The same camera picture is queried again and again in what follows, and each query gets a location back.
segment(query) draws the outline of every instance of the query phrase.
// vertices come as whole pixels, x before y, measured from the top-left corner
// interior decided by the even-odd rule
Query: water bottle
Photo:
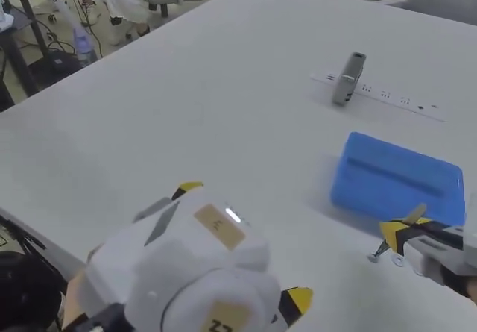
[[[82,28],[73,29],[73,40],[75,42],[76,56],[81,67],[86,67],[98,60],[96,52],[91,44],[91,39]]]

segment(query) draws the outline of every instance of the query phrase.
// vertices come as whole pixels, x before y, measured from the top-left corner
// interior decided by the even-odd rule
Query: label
[[[196,212],[195,218],[230,251],[245,239],[244,232],[211,204]]]
[[[248,323],[250,311],[241,304],[216,301],[200,332],[240,332]]]

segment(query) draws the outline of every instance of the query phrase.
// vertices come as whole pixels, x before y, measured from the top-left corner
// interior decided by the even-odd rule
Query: floor
[[[12,4],[17,5],[19,4],[19,0],[11,0]],[[38,5],[41,3],[43,0],[29,0],[32,6]],[[73,0],[66,0],[68,3],[72,3]],[[200,5],[201,2],[189,2],[189,3],[184,3],[183,5],[170,5],[169,8],[169,17],[167,19],[162,19],[160,15],[155,15],[153,17],[153,22],[155,26],[161,26],[161,25],[167,25],[167,22],[170,22],[171,20],[177,18],[181,14],[197,7]],[[107,14],[107,10],[104,5],[99,4],[99,10],[101,12],[101,17],[99,22],[92,27],[96,37],[98,38],[98,42],[95,42],[96,46],[96,52],[99,55],[100,52],[100,45],[101,45],[101,53],[103,56],[106,56],[112,52],[114,52],[117,49],[120,49],[121,46],[119,47],[114,47],[111,46],[107,43],[107,32],[108,32],[108,25],[109,25],[109,16]],[[74,9],[74,6],[72,8],[72,11],[75,13],[76,16],[78,16],[78,13]],[[72,29],[69,26],[69,24],[64,20],[61,15],[56,15],[57,17],[57,22],[54,24],[51,24],[48,22],[48,15],[38,15],[37,18],[39,21],[43,22],[45,25],[47,25],[57,36],[59,41],[64,41],[66,43],[72,43]],[[42,32],[44,32],[44,36],[46,35],[46,29],[44,27],[40,27]],[[33,36],[33,33],[29,28],[26,28],[22,31],[19,32],[17,35],[17,40],[19,42],[19,46],[25,46],[25,44],[28,43],[35,43],[35,39]],[[27,46],[22,49],[23,56],[27,63],[32,63],[35,60],[38,60],[41,58],[41,53],[40,50],[35,47],[35,46]],[[3,54],[0,52],[0,62],[3,61]],[[13,96],[13,100],[18,104],[19,102],[23,101],[26,99],[25,92],[23,91],[22,87],[19,84],[18,79],[16,76],[13,74],[12,69],[7,65],[7,68],[5,70],[5,76],[4,76],[5,83]]]

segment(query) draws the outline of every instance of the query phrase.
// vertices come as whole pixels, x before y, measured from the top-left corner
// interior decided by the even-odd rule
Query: chair leg
[[[161,16],[166,18],[166,17],[169,17],[169,11],[168,11],[168,8],[167,8],[167,4],[162,4],[161,5]]]

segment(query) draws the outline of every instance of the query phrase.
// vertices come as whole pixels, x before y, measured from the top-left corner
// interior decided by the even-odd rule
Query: robotic arm
[[[477,277],[477,215],[467,212],[465,227],[461,227],[423,218],[425,212],[426,205],[420,204],[404,219],[381,222],[385,239],[368,258],[375,263],[391,249],[417,274],[469,298],[469,279]]]
[[[267,242],[202,183],[183,184],[108,239],[85,271],[77,331],[285,332],[312,291],[282,291]]]

